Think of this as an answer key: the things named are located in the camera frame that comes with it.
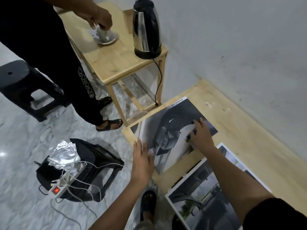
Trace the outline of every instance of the wooden tabletop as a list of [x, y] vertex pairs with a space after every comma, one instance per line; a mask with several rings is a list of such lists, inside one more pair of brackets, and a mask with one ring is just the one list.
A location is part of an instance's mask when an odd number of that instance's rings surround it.
[[[133, 37], [132, 34], [128, 34], [126, 29], [123, 11], [110, 1], [98, 5], [107, 9], [112, 15], [113, 26], [111, 30], [118, 35], [117, 41], [108, 46], [94, 42], [89, 33], [91, 27], [88, 22], [73, 12], [60, 14], [60, 17], [68, 35], [96, 75], [104, 84], [108, 84], [151, 64], [152, 60], [143, 60], [134, 54]], [[160, 56], [166, 53], [167, 50], [162, 46]]]
[[[184, 96], [218, 130], [213, 136], [216, 146], [223, 142], [276, 197], [307, 216], [307, 164], [207, 81], [200, 81], [133, 124]], [[136, 137], [131, 129], [127, 127], [122, 132], [133, 145]], [[193, 151], [161, 175], [155, 172], [153, 179], [162, 192], [167, 193], [202, 158], [198, 150]]]

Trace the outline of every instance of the marble floor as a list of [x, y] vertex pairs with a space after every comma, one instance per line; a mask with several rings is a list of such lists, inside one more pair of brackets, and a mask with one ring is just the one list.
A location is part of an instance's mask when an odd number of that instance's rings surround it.
[[[0, 43], [0, 66], [19, 59], [14, 53]], [[93, 81], [89, 72], [84, 70], [91, 81], [97, 98], [107, 96], [106, 88], [99, 82]], [[152, 99], [130, 76], [124, 79], [141, 104], [152, 103]], [[126, 116], [136, 112], [135, 105], [121, 90], [114, 85], [115, 93]], [[40, 107], [50, 98], [37, 91], [33, 94], [38, 102], [33, 105]], [[102, 110], [107, 119], [120, 118], [114, 104]], [[33, 161], [42, 162], [48, 155], [48, 150], [56, 146], [61, 140], [79, 138], [90, 143], [97, 143], [109, 151], [117, 154], [125, 162], [124, 168], [118, 173], [114, 182], [106, 192], [100, 203], [90, 201], [87, 205], [100, 216], [125, 188], [130, 179], [132, 168], [132, 147], [120, 130], [97, 132], [93, 125], [85, 122], [77, 115], [70, 105], [52, 111], [44, 122], [38, 122], [25, 111], [11, 103], [0, 93], [0, 229], [2, 230], [73, 230], [80, 229], [79, 225], [64, 218], [50, 206], [50, 198], [38, 190], [40, 183], [36, 178], [37, 165]], [[158, 193], [155, 213], [156, 229], [171, 229], [174, 212], [166, 199], [157, 189], [153, 181], [148, 185]], [[88, 229], [96, 220], [82, 203], [63, 200], [52, 205], [69, 218], [78, 221], [81, 229]], [[139, 221], [140, 199], [137, 201], [126, 225], [127, 230]]]

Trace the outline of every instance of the person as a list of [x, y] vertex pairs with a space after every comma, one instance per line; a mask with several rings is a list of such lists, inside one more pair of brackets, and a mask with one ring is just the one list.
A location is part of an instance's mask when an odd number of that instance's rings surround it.
[[104, 120], [100, 110], [111, 97], [96, 100], [93, 87], [71, 47], [63, 22], [53, 6], [74, 11], [93, 28], [112, 26], [109, 11], [92, 0], [2, 0], [0, 42], [46, 74], [64, 92], [76, 112], [97, 131], [115, 130], [122, 120]]
[[[207, 158], [227, 199], [234, 208], [244, 230], [301, 229], [307, 225], [302, 213], [279, 198], [275, 198], [257, 180], [233, 165], [214, 146], [209, 128], [200, 119], [194, 121], [196, 134], [191, 140]], [[99, 217], [89, 230], [123, 230], [137, 198], [154, 171], [153, 156], [140, 139], [133, 146], [131, 179], [124, 191]], [[153, 215], [156, 197], [147, 191], [141, 200], [141, 222], [134, 230], [154, 230]]]

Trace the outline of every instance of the white wall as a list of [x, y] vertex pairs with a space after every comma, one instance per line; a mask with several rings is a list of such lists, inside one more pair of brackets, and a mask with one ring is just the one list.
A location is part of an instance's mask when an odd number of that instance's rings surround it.
[[[307, 0], [152, 1], [169, 49], [163, 102], [203, 77], [307, 161]], [[138, 73], [153, 92], [156, 72]]]

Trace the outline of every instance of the black sleeve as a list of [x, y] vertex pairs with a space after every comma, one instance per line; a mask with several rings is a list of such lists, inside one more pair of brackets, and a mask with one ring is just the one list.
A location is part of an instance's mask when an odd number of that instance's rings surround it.
[[303, 229], [307, 217], [280, 198], [269, 198], [251, 209], [243, 222], [244, 230]]

